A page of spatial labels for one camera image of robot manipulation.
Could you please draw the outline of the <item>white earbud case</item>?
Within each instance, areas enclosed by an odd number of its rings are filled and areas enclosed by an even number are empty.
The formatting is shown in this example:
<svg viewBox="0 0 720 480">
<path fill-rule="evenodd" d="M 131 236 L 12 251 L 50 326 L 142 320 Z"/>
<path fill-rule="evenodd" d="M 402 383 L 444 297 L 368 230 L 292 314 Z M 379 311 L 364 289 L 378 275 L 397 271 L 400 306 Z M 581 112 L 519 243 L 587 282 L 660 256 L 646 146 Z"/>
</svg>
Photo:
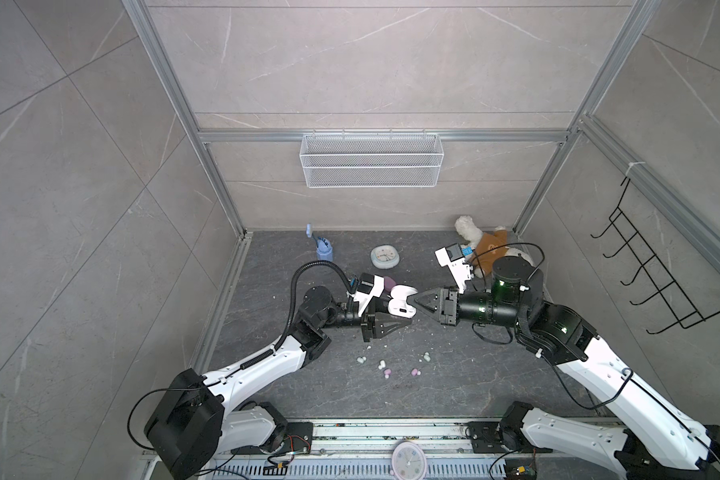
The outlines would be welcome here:
<svg viewBox="0 0 720 480">
<path fill-rule="evenodd" d="M 387 304 L 389 314 L 401 318 L 412 319 L 416 315 L 416 308 L 408 303 L 408 299 L 418 293 L 418 290 L 407 285 L 396 285 L 391 289 L 390 300 Z"/>
</svg>

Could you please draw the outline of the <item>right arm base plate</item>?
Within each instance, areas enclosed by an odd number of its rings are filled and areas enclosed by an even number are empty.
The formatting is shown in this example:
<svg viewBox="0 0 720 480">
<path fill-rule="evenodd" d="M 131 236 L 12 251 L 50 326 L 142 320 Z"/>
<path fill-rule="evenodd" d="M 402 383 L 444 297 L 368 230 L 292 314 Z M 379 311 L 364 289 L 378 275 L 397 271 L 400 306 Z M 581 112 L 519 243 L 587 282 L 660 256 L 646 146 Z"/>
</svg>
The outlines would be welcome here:
<svg viewBox="0 0 720 480">
<path fill-rule="evenodd" d="M 519 431 L 502 427 L 499 422 L 468 422 L 464 433 L 476 454 L 510 451 L 524 454 L 553 452 L 552 449 L 533 446 Z"/>
</svg>

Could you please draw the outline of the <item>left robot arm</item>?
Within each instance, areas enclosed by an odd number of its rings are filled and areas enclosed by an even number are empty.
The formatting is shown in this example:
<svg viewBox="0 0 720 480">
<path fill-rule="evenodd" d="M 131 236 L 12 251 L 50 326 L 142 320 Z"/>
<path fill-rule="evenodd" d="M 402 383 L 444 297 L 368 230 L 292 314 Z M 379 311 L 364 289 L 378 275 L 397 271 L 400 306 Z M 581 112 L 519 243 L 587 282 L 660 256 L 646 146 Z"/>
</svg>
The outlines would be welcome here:
<svg viewBox="0 0 720 480">
<path fill-rule="evenodd" d="M 347 293 L 334 300 L 323 286 L 297 295 L 302 274 L 325 267 L 336 273 Z M 226 367 L 203 374 L 189 368 L 166 388 L 143 428 L 141 448 L 157 454 L 174 479 L 192 479 L 213 472 L 210 462 L 221 452 L 241 448 L 276 450 L 286 437 L 284 416 L 271 404 L 250 409 L 244 403 L 274 381 L 317 360 L 331 343 L 329 328 L 357 327 L 364 341 L 382 338 L 386 328 L 379 314 L 409 325 L 416 314 L 411 301 L 415 288 L 386 286 L 382 276 L 363 274 L 352 280 L 335 263 L 307 262 L 290 281 L 289 310 L 281 335 L 270 345 Z"/>
</svg>

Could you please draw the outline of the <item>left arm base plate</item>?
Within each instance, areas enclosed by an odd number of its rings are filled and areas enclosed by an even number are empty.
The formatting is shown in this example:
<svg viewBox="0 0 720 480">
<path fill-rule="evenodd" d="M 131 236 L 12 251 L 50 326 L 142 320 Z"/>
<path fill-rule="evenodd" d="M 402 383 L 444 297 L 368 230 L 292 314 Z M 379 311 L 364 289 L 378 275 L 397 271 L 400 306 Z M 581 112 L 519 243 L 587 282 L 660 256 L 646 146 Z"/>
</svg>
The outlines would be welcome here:
<svg viewBox="0 0 720 480">
<path fill-rule="evenodd" d="M 307 452 L 311 449 L 313 431 L 314 424 L 312 422 L 290 422 L 286 427 L 277 427 L 263 445 L 240 447 L 236 453 L 242 455 L 290 455 L 291 451 Z"/>
</svg>

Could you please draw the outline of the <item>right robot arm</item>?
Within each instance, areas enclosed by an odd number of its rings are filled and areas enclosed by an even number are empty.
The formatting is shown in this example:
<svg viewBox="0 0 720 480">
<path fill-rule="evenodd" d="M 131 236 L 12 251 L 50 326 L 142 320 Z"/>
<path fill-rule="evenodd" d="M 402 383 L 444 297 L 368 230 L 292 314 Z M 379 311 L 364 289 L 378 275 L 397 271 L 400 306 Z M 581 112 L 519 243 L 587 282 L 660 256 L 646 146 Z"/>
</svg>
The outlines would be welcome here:
<svg viewBox="0 0 720 480">
<path fill-rule="evenodd" d="M 720 426 L 704 425 L 676 408 L 630 368 L 575 310 L 545 300 L 543 274 L 519 256 L 494 261 L 491 286 L 470 291 L 473 268 L 462 248 L 440 248 L 438 263 L 456 284 L 413 296 L 417 309 L 442 325 L 504 328 L 510 339 L 570 377 L 607 408 L 620 426 L 597 427 L 528 403 L 510 405 L 493 438 L 511 453 L 559 451 L 622 479 L 720 479 Z"/>
</svg>

